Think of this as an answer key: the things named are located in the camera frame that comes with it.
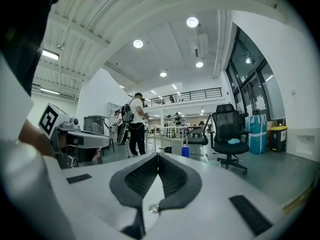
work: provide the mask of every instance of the trash bin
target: trash bin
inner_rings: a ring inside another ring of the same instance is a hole
[[[287,126],[276,126],[270,129],[270,150],[282,152],[286,150]]]

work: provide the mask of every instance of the white t-shirt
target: white t-shirt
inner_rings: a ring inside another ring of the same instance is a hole
[[[130,106],[131,113],[134,114],[132,123],[133,124],[143,123],[144,122],[143,121],[143,117],[141,115],[139,115],[138,112],[137,112],[137,107],[141,107],[142,108],[142,101],[139,98],[134,98],[130,102],[129,106]]]

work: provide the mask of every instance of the backpack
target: backpack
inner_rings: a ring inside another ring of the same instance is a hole
[[[124,104],[121,108],[121,116],[122,116],[122,123],[125,124],[131,124],[134,120],[134,114],[132,113],[130,109],[130,103],[137,98],[132,98],[127,104]]]

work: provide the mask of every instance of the headrest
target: headrest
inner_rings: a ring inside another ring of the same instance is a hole
[[[235,111],[235,108],[232,104],[223,104],[216,106],[216,112],[217,113],[225,113],[225,112],[231,112]]]

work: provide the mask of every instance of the yellow lid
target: yellow lid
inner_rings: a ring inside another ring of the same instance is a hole
[[[276,127],[271,127],[271,131],[282,131],[288,129],[288,126],[276,126]]]

